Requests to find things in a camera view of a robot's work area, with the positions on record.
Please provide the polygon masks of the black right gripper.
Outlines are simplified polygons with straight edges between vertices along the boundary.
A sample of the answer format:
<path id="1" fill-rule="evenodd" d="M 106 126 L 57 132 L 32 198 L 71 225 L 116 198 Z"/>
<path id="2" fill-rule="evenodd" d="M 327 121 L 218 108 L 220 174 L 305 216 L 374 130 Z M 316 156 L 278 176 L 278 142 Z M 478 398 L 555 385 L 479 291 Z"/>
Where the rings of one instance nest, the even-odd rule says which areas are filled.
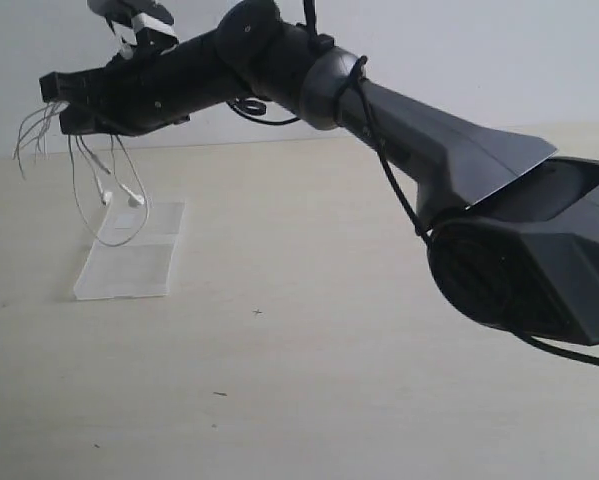
<path id="1" fill-rule="evenodd" d="M 61 111 L 64 135 L 146 135 L 194 112 L 194 44 L 117 58 L 91 71 L 50 72 L 39 85 L 44 103 L 88 103 L 88 112 L 71 104 Z"/>

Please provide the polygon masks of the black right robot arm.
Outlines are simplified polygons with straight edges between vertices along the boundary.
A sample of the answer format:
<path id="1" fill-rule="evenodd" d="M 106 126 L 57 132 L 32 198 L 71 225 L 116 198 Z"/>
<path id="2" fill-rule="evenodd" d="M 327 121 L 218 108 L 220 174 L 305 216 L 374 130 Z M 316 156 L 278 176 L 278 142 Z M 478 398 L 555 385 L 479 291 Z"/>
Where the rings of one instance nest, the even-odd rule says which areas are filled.
<path id="1" fill-rule="evenodd" d="M 447 301 L 474 322 L 587 362 L 599 345 L 599 160 L 563 156 L 543 138 L 487 128 L 372 82 L 366 58 L 272 1 L 242 1 L 218 26 L 180 41 L 155 1 L 92 1 L 135 34 L 102 67 L 40 79 L 63 103 L 69 137 L 139 137 L 219 104 L 273 102 L 295 120 L 342 128 L 387 176 L 417 186 L 405 210 Z"/>

